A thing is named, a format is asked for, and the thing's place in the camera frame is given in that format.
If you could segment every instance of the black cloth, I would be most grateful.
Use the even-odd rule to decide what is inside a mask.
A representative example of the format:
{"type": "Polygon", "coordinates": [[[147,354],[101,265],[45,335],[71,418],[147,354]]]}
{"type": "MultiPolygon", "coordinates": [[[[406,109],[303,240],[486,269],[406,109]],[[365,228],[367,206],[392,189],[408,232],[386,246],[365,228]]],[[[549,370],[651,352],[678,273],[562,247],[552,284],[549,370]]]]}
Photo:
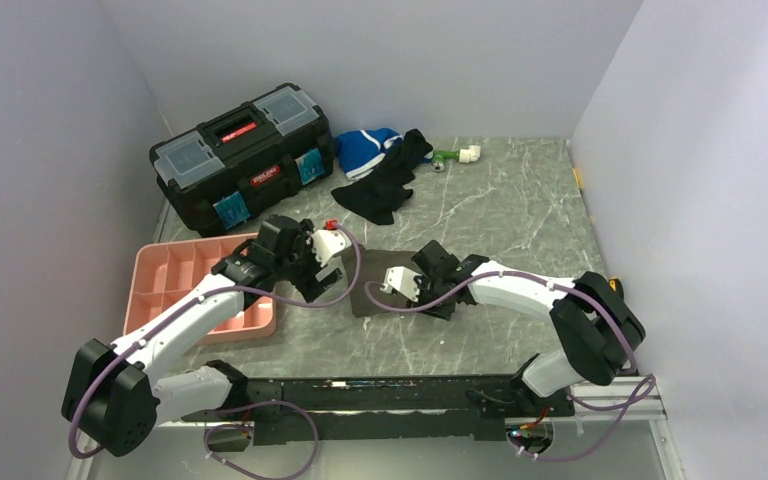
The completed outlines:
{"type": "Polygon", "coordinates": [[[413,190],[404,185],[416,178],[413,169],[432,150],[422,133],[413,129],[400,144],[387,151],[372,173],[351,185],[331,190],[331,195],[344,208],[376,225],[392,225],[393,212],[413,196],[413,190]]]}
{"type": "MultiPolygon", "coordinates": [[[[363,286],[368,281],[383,282],[387,275],[387,269],[390,267],[408,267],[418,272],[419,267],[413,263],[411,257],[416,252],[389,250],[366,250],[361,248],[361,266],[358,274],[358,282],[352,292],[349,294],[349,301],[352,304],[352,314],[355,318],[369,317],[379,313],[388,313],[387,310],[376,306],[369,301],[363,286]]],[[[355,265],[357,258],[354,249],[350,248],[342,254],[343,269],[346,271],[346,279],[351,283],[355,274],[355,265]]],[[[405,308],[408,306],[408,299],[401,294],[387,295],[378,291],[378,287],[371,288],[372,294],[384,305],[390,307],[405,308]]]]}

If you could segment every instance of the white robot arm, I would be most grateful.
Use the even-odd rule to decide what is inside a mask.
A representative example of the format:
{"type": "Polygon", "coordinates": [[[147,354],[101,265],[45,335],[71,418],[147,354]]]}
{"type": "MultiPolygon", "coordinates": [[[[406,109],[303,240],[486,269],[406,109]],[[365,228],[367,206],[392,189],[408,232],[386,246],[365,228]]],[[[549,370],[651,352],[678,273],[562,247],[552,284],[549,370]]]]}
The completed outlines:
{"type": "Polygon", "coordinates": [[[450,297],[424,310],[447,320],[456,303],[467,303],[504,307],[554,324],[562,348],[532,357],[520,368],[524,395],[530,397],[524,400],[531,403],[584,380],[608,385],[628,360],[605,319],[599,315],[591,319],[593,309],[566,291],[578,290],[598,301],[617,322],[631,349],[646,336],[620,293],[593,272],[577,279],[552,278],[511,269],[478,255],[460,262],[436,241],[428,243],[413,260],[422,273],[406,267],[390,268],[381,290],[398,292],[416,305],[450,297]]]}
{"type": "Polygon", "coordinates": [[[319,297],[342,277],[334,270],[320,279],[320,272],[350,247],[350,238],[333,225],[314,231],[310,220],[268,218],[254,241],[223,258],[192,292],[151,322],[110,345],[91,340],[81,347],[61,414],[70,421],[77,414],[81,430],[120,456],[142,443],[155,425],[241,401],[245,376],[224,362],[164,375],[208,332],[271,295],[277,281],[290,281],[306,302],[319,297]],[[93,389],[100,372],[114,361],[115,368],[93,389]]]}

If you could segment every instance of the black metal base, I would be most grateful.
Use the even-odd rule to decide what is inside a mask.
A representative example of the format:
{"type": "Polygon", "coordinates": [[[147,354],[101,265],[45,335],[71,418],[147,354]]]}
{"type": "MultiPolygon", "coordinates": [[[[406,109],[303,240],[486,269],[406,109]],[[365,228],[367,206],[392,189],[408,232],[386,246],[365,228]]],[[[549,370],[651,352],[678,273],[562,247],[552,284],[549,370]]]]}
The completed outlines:
{"type": "MultiPolygon", "coordinates": [[[[550,406],[550,417],[574,414],[566,391],[539,403],[525,403],[510,375],[453,375],[357,378],[258,378],[248,380],[249,402],[280,399],[308,411],[323,440],[472,436],[505,440],[505,419],[537,417],[550,406]],[[479,391],[497,403],[467,392],[479,391]]],[[[240,420],[211,412],[189,421],[240,420]]],[[[252,412],[258,445],[310,440],[310,426],[279,407],[252,412]]]]}
{"type": "MultiPolygon", "coordinates": [[[[116,358],[113,348],[96,339],[75,355],[60,414],[71,421],[95,378],[116,358]]],[[[137,365],[120,363],[90,399],[79,427],[115,457],[137,448],[157,420],[158,400],[137,365]]]]}

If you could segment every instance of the dark gray cloth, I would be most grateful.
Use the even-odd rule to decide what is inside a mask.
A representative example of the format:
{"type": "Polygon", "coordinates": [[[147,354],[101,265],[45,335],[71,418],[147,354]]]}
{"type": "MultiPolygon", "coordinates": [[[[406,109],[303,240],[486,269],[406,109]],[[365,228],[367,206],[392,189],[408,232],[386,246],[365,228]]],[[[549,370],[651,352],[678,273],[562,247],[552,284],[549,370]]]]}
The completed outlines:
{"type": "MultiPolygon", "coordinates": [[[[355,318],[369,317],[378,313],[386,313],[383,310],[366,297],[366,293],[363,290],[364,284],[368,281],[374,281],[381,283],[384,281],[384,275],[387,269],[390,267],[408,267],[411,270],[418,272],[419,267],[416,266],[411,257],[416,252],[404,252],[397,251],[392,252],[389,250],[366,250],[361,246],[361,266],[360,275],[358,278],[357,286],[352,293],[349,294],[349,300],[352,303],[352,314],[355,318]]],[[[354,249],[349,249],[343,254],[343,266],[346,270],[346,276],[349,282],[352,281],[355,273],[355,252],[354,249]]],[[[408,299],[401,294],[387,295],[383,292],[379,292],[378,288],[372,289],[373,293],[378,293],[375,296],[381,303],[391,307],[404,308],[408,304],[408,299]]]]}

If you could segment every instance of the marble countertop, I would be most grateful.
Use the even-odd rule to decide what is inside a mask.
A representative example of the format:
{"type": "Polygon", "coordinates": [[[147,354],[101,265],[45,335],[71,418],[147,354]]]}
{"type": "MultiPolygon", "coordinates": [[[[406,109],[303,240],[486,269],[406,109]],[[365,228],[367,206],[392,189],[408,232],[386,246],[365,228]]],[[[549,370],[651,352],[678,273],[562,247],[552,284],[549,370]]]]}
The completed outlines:
{"type": "MultiPolygon", "coordinates": [[[[436,239],[459,258],[476,253],[551,276],[604,274],[562,139],[429,141],[446,150],[481,145],[481,159],[449,164],[442,173],[419,167],[407,186],[414,196],[395,213],[395,225],[376,226],[337,205],[329,192],[348,182],[335,165],[329,178],[233,233],[256,232],[273,213],[317,225],[337,218],[370,249],[415,251],[436,239]]],[[[163,217],[160,241],[199,238],[172,209],[163,217]]],[[[345,287],[342,280],[321,300],[345,287]]],[[[295,293],[289,284],[279,285],[278,292],[295,293]]],[[[458,305],[451,321],[421,314],[354,318],[348,300],[327,311],[279,305],[276,312],[272,336],[194,347],[171,373],[212,359],[253,377],[512,373],[533,354],[560,346],[549,323],[499,307],[458,305]]]]}

